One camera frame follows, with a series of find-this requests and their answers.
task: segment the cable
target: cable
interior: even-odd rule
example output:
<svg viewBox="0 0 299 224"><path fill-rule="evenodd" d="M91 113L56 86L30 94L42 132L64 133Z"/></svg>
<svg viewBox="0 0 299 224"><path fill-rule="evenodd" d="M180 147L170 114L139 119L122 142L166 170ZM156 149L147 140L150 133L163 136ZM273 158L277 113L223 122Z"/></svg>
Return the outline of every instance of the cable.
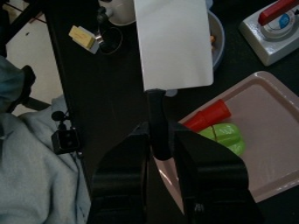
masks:
<svg viewBox="0 0 299 224"><path fill-rule="evenodd" d="M20 10L18 7L12 6L10 3L4 3L7 6L12 7L14 9L16 9L20 12L24 12L23 10ZM35 17L34 19L36 19L38 21L43 22L44 24L47 24L46 21L40 20L38 17Z"/></svg>

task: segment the red object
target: red object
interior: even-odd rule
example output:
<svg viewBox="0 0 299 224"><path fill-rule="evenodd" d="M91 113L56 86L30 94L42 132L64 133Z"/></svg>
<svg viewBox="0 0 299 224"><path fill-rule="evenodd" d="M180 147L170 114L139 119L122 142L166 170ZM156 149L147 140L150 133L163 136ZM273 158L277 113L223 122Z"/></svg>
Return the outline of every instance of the red object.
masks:
<svg viewBox="0 0 299 224"><path fill-rule="evenodd" d="M218 100L204 110L199 111L183 125L194 132L199 132L230 116L230 109L224 101Z"/></svg>
<svg viewBox="0 0 299 224"><path fill-rule="evenodd" d="M279 0L266 10L263 10L258 17L260 25L269 24L274 19L283 15L299 4L299 0Z"/></svg>

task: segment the black table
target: black table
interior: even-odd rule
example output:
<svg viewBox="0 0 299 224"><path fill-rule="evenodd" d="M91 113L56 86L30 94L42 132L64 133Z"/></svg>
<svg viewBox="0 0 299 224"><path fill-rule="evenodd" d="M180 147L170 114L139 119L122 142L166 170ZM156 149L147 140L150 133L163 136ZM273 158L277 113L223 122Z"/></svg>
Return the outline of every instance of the black table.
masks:
<svg viewBox="0 0 299 224"><path fill-rule="evenodd" d="M269 71L299 95L299 50L273 66L263 66L239 33L243 19L273 2L214 1L211 11L223 23L227 38L224 58L211 86L182 89L174 98L164 100L164 112L170 119L179 121L256 71ZM136 125L147 121L136 25L120 28L124 33L123 48L110 56L100 52L91 54L74 43L68 35L74 25L80 25L92 32L98 29L98 8L98 0L76 0L71 3L52 0L46 9L63 92L72 124L79 130L88 183L104 153L122 142ZM156 175L150 175L150 180L156 185L162 184ZM158 192L156 197L164 194L164 189ZM266 223L299 223L298 198L299 187L295 187L259 203ZM152 208L159 205L154 199L148 203L154 205ZM154 213L156 217L164 210ZM172 220L166 218L162 223L182 223L178 217L174 215ZM158 223L151 217L148 222Z"/></svg>

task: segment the bowl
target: bowl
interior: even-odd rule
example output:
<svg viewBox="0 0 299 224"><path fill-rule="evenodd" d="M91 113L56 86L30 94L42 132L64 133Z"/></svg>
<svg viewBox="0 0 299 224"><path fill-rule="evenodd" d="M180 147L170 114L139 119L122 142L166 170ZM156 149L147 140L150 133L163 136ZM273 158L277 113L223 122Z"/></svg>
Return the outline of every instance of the bowl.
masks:
<svg viewBox="0 0 299 224"><path fill-rule="evenodd" d="M220 20L211 11L208 11L208 20L210 20L210 35L215 37L215 42L212 43L214 45L212 69L215 72L223 59L226 35Z"/></svg>

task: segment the yellow block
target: yellow block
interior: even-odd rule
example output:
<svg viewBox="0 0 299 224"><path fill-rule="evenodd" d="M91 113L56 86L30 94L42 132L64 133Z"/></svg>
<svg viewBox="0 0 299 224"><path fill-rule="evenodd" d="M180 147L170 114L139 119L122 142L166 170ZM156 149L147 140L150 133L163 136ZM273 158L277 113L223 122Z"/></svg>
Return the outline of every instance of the yellow block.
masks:
<svg viewBox="0 0 299 224"><path fill-rule="evenodd" d="M86 48L91 48L95 42L95 38L86 33L78 26L72 26L70 30L70 36L76 40Z"/></svg>

